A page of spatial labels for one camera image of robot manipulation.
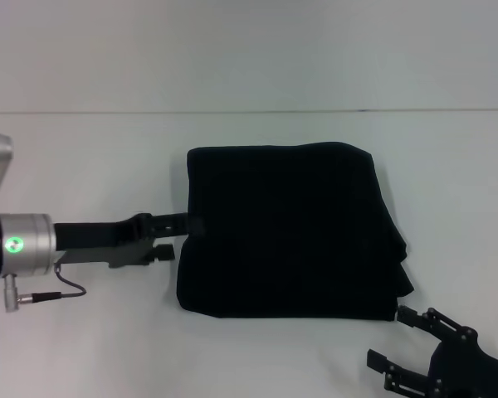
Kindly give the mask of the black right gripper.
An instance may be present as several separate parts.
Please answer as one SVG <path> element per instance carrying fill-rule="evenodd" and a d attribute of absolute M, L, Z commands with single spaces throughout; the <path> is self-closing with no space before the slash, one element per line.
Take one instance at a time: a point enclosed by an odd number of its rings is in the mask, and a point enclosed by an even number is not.
<path fill-rule="evenodd" d="M 435 308 L 418 313 L 400 305 L 397 321 L 428 332 L 440 343 L 426 375 L 403 368 L 369 349 L 367 367 L 384 375 L 386 391 L 427 392 L 430 397 L 498 398 L 498 359 L 480 348 L 475 329 L 456 323 Z"/>

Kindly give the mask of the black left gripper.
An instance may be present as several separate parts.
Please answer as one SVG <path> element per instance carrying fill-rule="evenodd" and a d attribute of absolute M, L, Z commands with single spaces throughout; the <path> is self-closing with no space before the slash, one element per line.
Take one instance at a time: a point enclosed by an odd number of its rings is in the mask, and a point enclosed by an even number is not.
<path fill-rule="evenodd" d="M 143 213 L 124 221 L 56 223 L 54 227 L 61 264 L 106 263 L 113 269 L 174 260 L 173 245 L 155 245 L 155 238 L 205 234 L 203 220 L 188 213 Z"/>

